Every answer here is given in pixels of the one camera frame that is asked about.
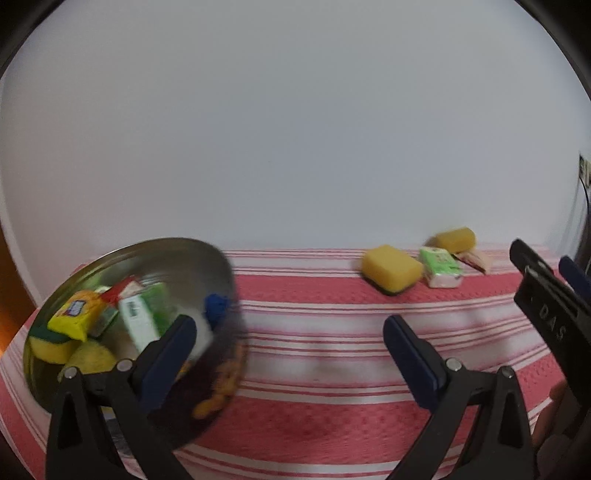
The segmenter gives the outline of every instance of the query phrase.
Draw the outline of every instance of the yellow package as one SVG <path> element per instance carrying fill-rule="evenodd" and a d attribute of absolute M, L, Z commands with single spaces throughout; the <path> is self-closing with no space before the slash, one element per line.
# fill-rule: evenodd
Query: yellow package
<path fill-rule="evenodd" d="M 367 250 L 361 259 L 361 274 L 386 295 L 395 295 L 423 276 L 423 264 L 390 245 Z"/>
<path fill-rule="evenodd" d="M 82 290 L 71 296 L 47 322 L 47 328 L 63 333 L 74 340 L 86 341 L 88 331 L 106 307 L 100 295 L 91 290 Z"/>

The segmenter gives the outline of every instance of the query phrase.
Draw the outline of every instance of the yellow soap bar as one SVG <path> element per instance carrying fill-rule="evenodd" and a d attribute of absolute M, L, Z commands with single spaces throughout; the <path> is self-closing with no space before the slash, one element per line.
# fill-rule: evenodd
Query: yellow soap bar
<path fill-rule="evenodd" d="M 62 333 L 74 340 L 86 341 L 88 331 L 106 307 L 100 295 L 91 290 L 82 290 L 71 296 L 47 322 L 52 332 Z"/>
<path fill-rule="evenodd" d="M 362 275 L 394 295 L 418 282 L 423 274 L 423 264 L 390 245 L 367 250 L 361 261 Z"/>
<path fill-rule="evenodd" d="M 476 235 L 468 227 L 438 233 L 434 237 L 433 246 L 444 248 L 451 254 L 458 254 L 476 246 Z"/>

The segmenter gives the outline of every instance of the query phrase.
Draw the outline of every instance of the blue object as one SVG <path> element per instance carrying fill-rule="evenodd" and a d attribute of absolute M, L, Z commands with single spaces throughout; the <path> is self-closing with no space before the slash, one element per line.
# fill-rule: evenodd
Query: blue object
<path fill-rule="evenodd" d="M 435 412 L 447 384 L 442 358 L 430 343 L 417 337 L 400 315 L 392 315 L 384 322 L 384 343 L 418 406 Z"/>
<path fill-rule="evenodd" d="M 228 297 L 223 297 L 217 293 L 205 297 L 204 316 L 212 330 L 215 330 L 224 319 L 229 306 L 230 299 Z"/>
<path fill-rule="evenodd" d="M 591 303 L 591 283 L 583 269 L 569 257 L 564 256 L 558 263 L 558 271 L 579 297 L 585 302 Z"/>
<path fill-rule="evenodd" d="M 162 406 L 196 338 L 195 321 L 187 315 L 179 315 L 164 336 L 149 343 L 140 354 L 133 383 L 144 412 Z"/>

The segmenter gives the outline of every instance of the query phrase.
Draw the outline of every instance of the small box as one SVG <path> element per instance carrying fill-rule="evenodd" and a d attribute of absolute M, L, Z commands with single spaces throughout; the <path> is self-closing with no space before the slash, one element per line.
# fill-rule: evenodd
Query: small box
<path fill-rule="evenodd" d="M 425 265 L 425 279 L 431 288 L 456 288 L 463 279 L 463 270 L 443 248 L 423 247 L 418 259 Z"/>

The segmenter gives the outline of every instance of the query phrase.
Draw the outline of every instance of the table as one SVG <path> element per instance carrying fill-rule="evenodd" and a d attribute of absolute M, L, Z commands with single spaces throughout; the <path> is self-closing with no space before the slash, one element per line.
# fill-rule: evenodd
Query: table
<path fill-rule="evenodd" d="M 556 267 L 556 257 L 538 251 Z M 488 371 L 512 365 L 533 426 L 562 374 L 513 303 L 521 275 L 508 247 L 487 252 L 491 275 L 465 267 L 460 288 L 419 283 L 396 297 L 359 277 L 361 250 L 227 252 L 248 328 L 248 366 L 218 421 L 178 458 L 207 480 L 384 479 L 428 418 L 382 343 L 392 313 L 444 358 Z M 0 431 L 33 477 L 43 479 L 50 415 L 28 392 L 21 359 L 34 315 L 0 358 Z M 465 415 L 438 476 L 456 461 L 473 414 Z M 133 460 L 126 466 L 141 476 Z"/>

